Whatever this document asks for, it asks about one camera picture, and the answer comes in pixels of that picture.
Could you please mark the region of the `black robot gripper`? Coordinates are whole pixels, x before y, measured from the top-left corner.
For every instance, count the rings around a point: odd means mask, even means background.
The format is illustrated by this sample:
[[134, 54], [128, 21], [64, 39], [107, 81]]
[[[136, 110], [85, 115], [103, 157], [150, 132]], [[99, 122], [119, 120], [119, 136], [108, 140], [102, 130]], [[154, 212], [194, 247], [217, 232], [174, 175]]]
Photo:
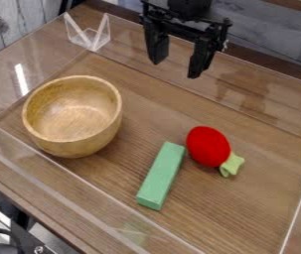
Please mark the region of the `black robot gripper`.
[[185, 40], [197, 40], [187, 78], [198, 78], [209, 68], [215, 52], [226, 49], [226, 34], [231, 20], [213, 10], [213, 1], [140, 0], [140, 23], [152, 64], [158, 64], [169, 55], [169, 35]]

